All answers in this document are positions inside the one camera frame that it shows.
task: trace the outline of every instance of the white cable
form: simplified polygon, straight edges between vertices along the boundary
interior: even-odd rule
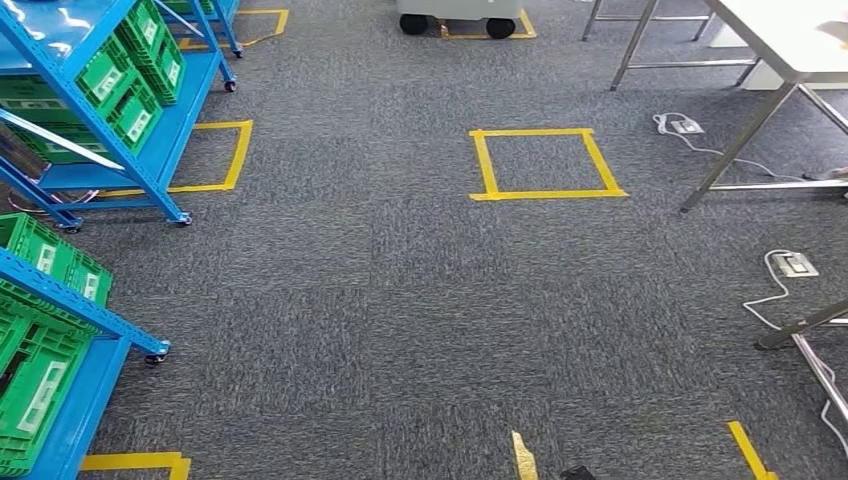
[[[654,119],[654,122],[657,124],[657,132],[659,132],[660,135],[671,135],[673,137],[677,137],[677,138],[683,140],[683,142],[686,143],[686,146],[688,146],[692,151],[695,151],[695,152],[712,153],[714,155],[724,155],[724,152],[720,152],[718,150],[713,150],[711,148],[696,147],[696,146],[692,145],[692,142],[690,142],[689,139],[686,138],[684,135],[681,135],[677,132],[669,131],[668,128],[666,127],[666,123],[668,122],[668,117],[670,115],[676,115],[678,117],[683,118],[684,120],[694,122],[694,120],[692,120],[688,116],[686,116],[682,113],[677,113],[677,112],[668,112],[668,113],[661,113],[661,114],[658,114],[658,115],[654,115],[652,118]],[[772,178],[788,178],[788,179],[794,180],[796,182],[805,182],[806,181],[801,177],[793,177],[792,175],[780,175],[778,173],[774,173],[773,171],[771,171],[765,165],[762,165],[762,164],[757,163],[757,162],[752,162],[751,160],[744,160],[744,159],[741,159],[741,158],[736,158],[734,160],[739,162],[739,163],[746,163],[748,165],[753,165],[753,166],[763,170],[764,172],[766,172],[766,174],[768,174],[768,176],[770,176]]]
[[[766,302],[770,302],[772,300],[779,300],[781,298],[786,298],[786,297],[789,296],[789,289],[786,288],[786,285],[784,285],[783,282],[781,282],[779,278],[777,278],[777,274],[774,273],[774,267],[771,266],[771,256],[777,255],[779,253],[795,253],[795,252],[793,252],[791,250],[783,250],[783,249],[772,250],[772,251],[766,253],[765,256],[763,256],[763,260],[766,262],[766,268],[768,268],[769,274],[771,275],[772,280],[774,280],[774,282],[777,283],[777,285],[780,287],[780,289],[783,290],[783,293],[780,294],[780,295],[775,295],[773,297],[766,297],[766,298],[761,298],[759,300],[752,300],[750,302],[745,302],[745,303],[742,304],[742,306],[745,307],[746,310],[753,313],[754,316],[757,317],[761,322],[765,323],[766,325],[768,325],[770,328],[772,328],[774,330],[780,330],[780,327],[778,327],[777,325],[766,320],[765,317],[763,317],[762,315],[760,315],[759,312],[754,310],[752,305],[760,305],[760,304],[763,304],[763,303],[766,303]],[[828,376],[830,377],[830,382],[835,386],[836,385],[836,373],[833,371],[833,369],[830,368],[826,363],[824,363],[818,356],[816,356],[816,354],[814,352],[810,352],[810,353],[813,357],[813,361],[815,361],[822,370],[827,372]],[[842,450],[845,452],[845,456],[848,457],[848,441],[845,440],[845,437],[842,436],[842,433],[839,431],[838,428],[836,428],[836,425],[834,425],[833,423],[831,423],[830,420],[827,419],[827,412],[830,410],[830,405],[831,405],[831,401],[828,398],[827,401],[824,402],[824,408],[822,408],[822,411],[821,411],[821,414],[819,415],[819,418],[821,418],[821,421],[824,422],[824,424],[827,425],[828,428],[830,428],[830,430],[833,432],[834,435],[836,435],[836,438],[839,439],[839,443],[842,444]]]

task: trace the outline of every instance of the metal table frame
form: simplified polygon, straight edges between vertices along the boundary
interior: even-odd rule
[[[647,4],[645,5],[645,10],[642,12],[642,16],[639,18],[639,23],[636,25],[636,30],[633,32],[633,37],[630,39],[630,43],[627,45],[627,49],[624,52],[624,57],[621,60],[621,65],[618,68],[618,71],[615,73],[615,77],[613,77],[612,85],[610,86],[611,91],[615,91],[618,86],[621,84],[621,80],[624,78],[624,74],[627,70],[630,69],[646,69],[646,68],[687,68],[687,67],[731,67],[731,66],[745,66],[745,70],[742,72],[742,75],[736,81],[736,86],[742,85],[745,79],[750,75],[750,73],[754,70],[754,67],[761,61],[761,58],[758,56],[751,60],[702,60],[702,61],[690,61],[690,62],[654,62],[654,63],[632,63],[633,55],[636,52],[636,49],[639,47],[640,42],[642,41],[642,37],[645,34],[645,29],[648,27],[648,23],[654,19],[654,12],[656,11],[657,4],[659,0],[647,0]],[[813,105],[816,106],[822,113],[827,116],[837,127],[839,127],[845,134],[848,135],[848,120],[845,119],[836,109],[834,109],[831,105],[825,102],[818,94],[812,91],[809,87],[805,86],[798,79],[792,79],[791,81],[784,80],[784,83],[777,89],[776,92],[772,94],[767,102],[766,106],[763,107],[760,111],[756,113],[754,118],[751,120],[751,123],[745,127],[744,130],[739,134],[733,144],[727,149],[724,155],[721,156],[715,168],[704,178],[698,188],[692,192],[689,198],[683,203],[680,207],[681,213],[686,213],[692,209],[701,198],[709,191],[731,191],[731,190],[779,190],[779,189],[799,189],[799,188],[846,188],[848,187],[848,181],[843,180],[819,180],[819,181],[810,181],[810,182],[775,182],[775,183],[765,183],[765,184],[720,184],[717,185],[716,182],[721,178],[722,174],[727,170],[728,167],[733,163],[736,159],[736,156],[739,152],[742,151],[743,148],[748,144],[748,142],[754,137],[754,135],[762,128],[762,126],[771,118],[772,115],[780,108],[781,105],[786,101],[786,99],[791,95],[795,90],[800,90]]]
[[[641,18],[638,15],[600,15],[601,5],[603,3],[604,0],[595,0],[595,3],[592,5],[592,13],[589,14],[589,20],[586,22],[586,28],[583,29],[583,37],[581,38],[582,41],[586,42],[589,40],[589,36],[592,34],[592,28],[595,26],[595,22],[637,22]],[[697,42],[704,35],[704,32],[707,30],[707,27],[709,27],[713,18],[715,18],[715,13],[711,12],[709,15],[696,15],[689,17],[651,17],[651,20],[655,22],[701,22],[701,26],[698,27],[698,31],[692,38],[693,42]]]
[[[819,365],[819,360],[813,351],[813,347],[804,338],[804,333],[818,327],[845,326],[844,321],[834,319],[846,313],[848,313],[848,300],[843,300],[819,310],[794,325],[788,325],[760,338],[755,346],[759,350],[775,350],[781,348],[789,340],[795,342],[795,345],[801,351],[801,355],[804,356],[804,360],[810,366],[810,370],[813,371],[813,375],[815,375],[819,384],[821,384],[822,389],[824,389],[830,401],[836,406],[836,409],[839,410],[842,418],[848,422],[848,403],[846,403],[845,397],[842,396],[837,386],[831,381],[827,372]]]

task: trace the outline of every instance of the floor marking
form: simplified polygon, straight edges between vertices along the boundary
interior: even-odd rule
[[[526,40],[530,38],[536,38],[539,35],[536,33],[536,29],[533,28],[533,24],[530,22],[530,18],[527,16],[527,12],[524,9],[521,9],[521,13],[518,15],[518,19],[521,22],[522,27],[524,28],[523,33],[513,33],[509,37],[510,40]],[[439,32],[441,33],[442,38],[446,40],[459,39],[459,40],[491,40],[492,37],[480,34],[480,33],[471,33],[471,34],[457,34],[454,35],[450,33],[448,30],[447,23],[443,18],[437,19],[439,22]]]
[[[188,480],[191,459],[183,458],[180,452],[86,455],[82,460],[80,471],[147,470],[154,468],[170,469],[169,480]]]
[[[277,25],[274,27],[274,33],[259,37],[254,40],[250,40],[248,42],[239,42],[239,45],[241,45],[242,47],[256,45],[257,43],[263,40],[282,35],[283,32],[286,30],[286,23],[288,23],[289,21],[289,11],[285,8],[237,10],[236,13],[239,15],[277,15]],[[181,38],[179,43],[180,50],[205,50],[206,48],[208,48],[206,44],[193,44],[191,43],[192,40],[192,37]],[[230,44],[222,42],[219,43],[218,46],[221,48],[229,48]]]
[[[742,456],[748,462],[748,467],[751,469],[751,473],[754,474],[754,480],[778,480],[777,473],[766,470],[765,465],[763,465],[759,455],[757,455],[757,451],[751,445],[751,441],[748,439],[748,435],[745,433],[742,424],[733,421],[728,422],[727,426],[730,427],[730,433],[736,439],[739,450],[742,451]]]
[[[227,176],[223,183],[212,183],[204,185],[183,185],[177,187],[168,187],[168,193],[186,193],[186,192],[221,192],[233,190],[236,188],[241,170],[244,167],[244,161],[247,158],[247,149],[250,146],[250,137],[253,134],[253,120],[242,120],[237,122],[217,122],[217,123],[198,123],[194,126],[194,130],[217,130],[225,128],[237,128],[239,130],[238,139],[236,140],[236,148],[233,151],[233,159],[230,162],[230,167],[227,169]],[[132,190],[111,190],[101,192],[98,197],[126,197],[129,195],[143,195],[144,191],[139,189]]]
[[[627,193],[618,186],[615,177],[612,176],[609,166],[601,154],[601,150],[592,137],[594,130],[591,128],[541,128],[523,130],[473,130],[468,134],[474,139],[474,148],[477,151],[477,161],[480,171],[483,173],[483,187],[485,193],[472,193],[471,199],[477,201],[489,200],[547,200],[562,198],[599,198],[599,197],[627,197]],[[555,135],[579,135],[583,145],[592,160],[592,164],[598,171],[603,189],[589,190],[528,190],[516,192],[502,192],[498,188],[495,168],[486,145],[486,137],[528,137],[528,136],[555,136]]]
[[[512,447],[515,450],[515,468],[520,480],[539,480],[536,472],[536,456],[524,446],[524,439],[518,432],[512,432]]]

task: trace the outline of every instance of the black wheel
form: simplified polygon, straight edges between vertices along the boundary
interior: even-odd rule
[[[515,33],[515,20],[509,18],[490,18],[486,22],[486,33],[497,40],[506,38]]]
[[[189,213],[181,222],[178,222],[177,225],[180,227],[187,227],[191,225],[192,222],[194,222],[194,220],[191,219],[191,213]]]
[[[421,35],[427,31],[427,17],[405,13],[400,16],[400,29],[407,35]]]
[[[165,355],[146,355],[144,357],[144,363],[148,365],[159,365],[160,363],[165,361]]]

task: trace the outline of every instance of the black object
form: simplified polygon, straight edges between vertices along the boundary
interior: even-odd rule
[[[596,480],[595,476],[589,473],[589,469],[583,465],[569,468],[559,474],[560,480]]]
[[[486,22],[486,33],[500,40],[515,33],[515,20],[509,18],[490,18]]]
[[[427,17],[405,13],[400,16],[400,29],[407,35],[421,35],[427,31]]]

